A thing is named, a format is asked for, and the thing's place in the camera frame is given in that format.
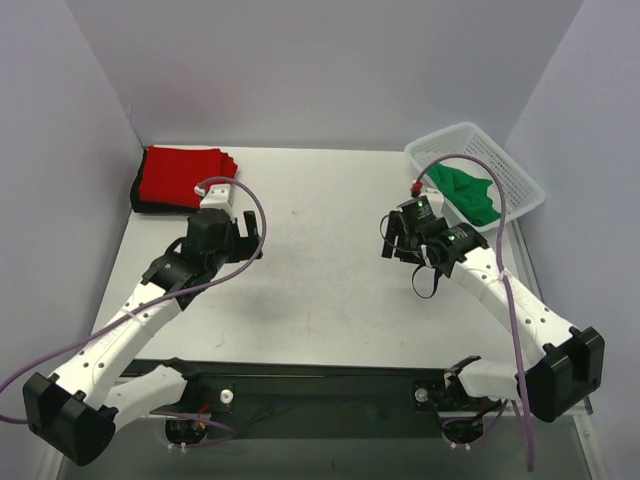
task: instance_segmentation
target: black cable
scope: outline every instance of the black cable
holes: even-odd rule
[[[431,292],[431,295],[429,295],[428,297],[425,297],[424,295],[420,295],[418,293],[418,290],[416,290],[416,274],[420,271],[421,268],[425,267],[426,265],[418,265],[416,267],[416,269],[413,271],[413,274],[411,275],[411,287],[413,288],[413,291],[416,293],[416,295],[418,295],[420,298],[424,299],[424,300],[429,300],[430,298],[432,298],[436,292],[438,291],[438,282],[440,280],[440,277],[442,276],[442,272],[438,269],[435,269],[433,267],[427,267],[427,268],[433,268],[433,291]]]
[[[420,253],[422,254],[422,250],[418,249],[418,250],[407,250],[404,248],[400,248],[395,246],[393,243],[391,243],[389,240],[387,240],[387,237],[384,236],[384,233],[382,233],[382,224],[384,223],[384,219],[385,218],[389,218],[389,215],[385,215],[384,217],[382,217],[380,219],[380,236],[382,237],[382,239],[384,240],[384,243],[386,243],[387,245],[389,245],[392,248],[395,248],[396,250],[398,250],[399,252],[404,252],[404,253]]]
[[[502,403],[501,401],[497,401],[495,402],[493,405],[491,405],[489,408],[486,408],[485,410],[483,410],[482,412],[478,413],[475,417],[473,417],[471,423],[476,423],[478,420],[482,420],[483,417],[487,414],[487,413],[491,413],[491,412],[495,412],[496,410],[499,410],[500,407],[502,407]]]
[[[171,245],[167,247],[167,249],[164,251],[164,254],[167,255],[169,253],[172,253],[176,248],[178,248],[178,245],[182,245],[182,242],[184,242],[186,239],[187,237],[176,238],[173,242],[171,242]]]

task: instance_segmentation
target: white plastic basket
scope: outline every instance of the white plastic basket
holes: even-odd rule
[[[417,173],[438,157],[450,153],[472,155],[484,161],[500,179],[507,200],[507,222],[530,212],[544,201],[544,192],[527,173],[500,148],[486,133],[473,123],[459,123],[438,130],[426,137],[411,142],[404,153],[416,168]],[[460,169],[476,178],[491,178],[479,165],[464,159],[445,160],[443,165]],[[425,175],[423,183],[436,187],[431,177]],[[495,185],[489,187],[488,195],[493,200],[493,207],[500,211],[500,196]],[[445,197],[442,214],[451,224],[469,223]],[[498,227],[499,220],[482,227],[474,227],[479,232],[486,232]]]

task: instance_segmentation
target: white table surface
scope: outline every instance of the white table surface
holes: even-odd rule
[[[513,359],[510,335],[471,294],[443,278],[422,300],[414,267],[381,258],[380,219],[407,200],[415,175],[403,153],[223,150],[267,212],[264,257],[202,293],[137,358],[434,368],[472,354]],[[254,209],[240,190],[234,208]],[[94,330],[186,226],[184,216],[131,214]],[[495,244],[495,233],[487,239]],[[517,274],[506,234],[504,253]]]

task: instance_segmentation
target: black fabric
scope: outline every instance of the black fabric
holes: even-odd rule
[[[138,174],[136,175],[133,185],[131,185],[131,192],[129,199],[131,200],[131,208],[136,213],[184,213],[190,214],[197,211],[195,208],[188,208],[178,205],[171,205],[168,203],[148,202],[140,198],[140,184],[142,183],[142,175],[144,174],[144,166],[147,162],[147,149],[145,148],[142,155],[142,163],[138,168]]]

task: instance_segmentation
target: red cloth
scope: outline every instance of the red cloth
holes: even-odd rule
[[[193,188],[202,180],[224,176],[234,178],[238,166],[220,150],[181,150],[150,147],[140,183],[140,198],[147,202],[181,207],[200,207]]]

